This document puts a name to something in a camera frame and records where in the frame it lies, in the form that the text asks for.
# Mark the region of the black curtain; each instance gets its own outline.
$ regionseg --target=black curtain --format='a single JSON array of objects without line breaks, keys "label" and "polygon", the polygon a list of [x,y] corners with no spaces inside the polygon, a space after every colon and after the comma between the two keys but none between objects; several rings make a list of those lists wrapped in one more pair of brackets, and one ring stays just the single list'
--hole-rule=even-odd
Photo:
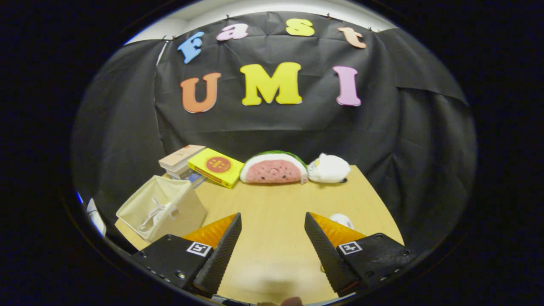
[{"label": "black curtain", "polygon": [[[315,34],[289,35],[285,28],[291,18],[310,20]],[[248,24],[249,35],[215,38],[235,23]],[[361,33],[367,47],[351,46],[339,27]],[[200,31],[205,33],[201,53],[185,64],[177,48]],[[243,105],[240,68],[260,64],[272,75],[283,62],[302,66],[302,103]],[[358,71],[359,107],[336,102],[336,65]],[[221,73],[214,107],[187,112],[180,83],[199,78],[196,99],[202,101],[202,77],[212,72]],[[338,155],[368,178],[407,246],[426,253],[451,232],[466,206],[476,168],[475,139],[462,90],[402,29],[374,33],[314,14],[264,12],[218,21],[173,41],[122,48],[89,87],[72,150],[76,186],[84,199],[95,199],[111,236],[119,234],[113,226],[117,209],[151,175],[163,173],[158,159],[184,145],[202,144],[240,161],[274,149],[307,163],[321,152]]]}]

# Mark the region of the letter m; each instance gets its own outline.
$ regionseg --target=letter m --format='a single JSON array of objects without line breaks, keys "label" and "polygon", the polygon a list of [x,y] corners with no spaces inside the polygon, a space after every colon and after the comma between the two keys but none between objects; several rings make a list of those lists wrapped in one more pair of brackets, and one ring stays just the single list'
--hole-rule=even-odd
[{"label": "letter m", "polygon": [[272,103],[278,90],[280,93],[276,97],[276,102],[279,104],[302,103],[297,84],[300,68],[300,64],[297,63],[281,63],[270,77],[259,64],[242,66],[240,72],[245,74],[245,98],[242,99],[242,104],[248,106],[261,104],[257,90],[268,104]]}]

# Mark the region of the green rind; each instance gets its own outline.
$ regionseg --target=green rind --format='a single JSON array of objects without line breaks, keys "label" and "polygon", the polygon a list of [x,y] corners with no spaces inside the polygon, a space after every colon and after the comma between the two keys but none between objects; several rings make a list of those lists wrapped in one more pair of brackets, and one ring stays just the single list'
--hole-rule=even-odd
[{"label": "green rind", "polygon": [[297,155],[294,155],[293,153],[290,153],[290,152],[280,151],[280,150],[272,150],[272,151],[261,152],[259,154],[253,155],[250,159],[254,158],[255,156],[265,155],[265,154],[287,154],[287,155],[290,155],[290,156],[294,157],[297,161],[299,161],[302,165],[304,165],[304,168],[306,168],[306,169],[308,168],[308,166]]}]

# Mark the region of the red circle label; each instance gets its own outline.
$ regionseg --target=red circle label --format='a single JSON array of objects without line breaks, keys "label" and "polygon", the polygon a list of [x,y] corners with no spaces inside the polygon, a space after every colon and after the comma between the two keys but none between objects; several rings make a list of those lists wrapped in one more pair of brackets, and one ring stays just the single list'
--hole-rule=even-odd
[{"label": "red circle label", "polygon": [[221,156],[211,157],[206,161],[206,168],[214,173],[227,172],[231,168],[231,161]]}]

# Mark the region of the yellow box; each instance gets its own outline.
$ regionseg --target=yellow box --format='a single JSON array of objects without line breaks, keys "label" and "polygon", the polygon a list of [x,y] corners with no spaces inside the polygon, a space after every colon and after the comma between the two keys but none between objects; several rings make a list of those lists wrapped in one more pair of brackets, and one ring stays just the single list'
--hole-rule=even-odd
[{"label": "yellow box", "polygon": [[244,163],[210,148],[206,148],[193,156],[189,159],[188,164],[192,170],[230,189],[238,181],[240,172],[244,167]]}]

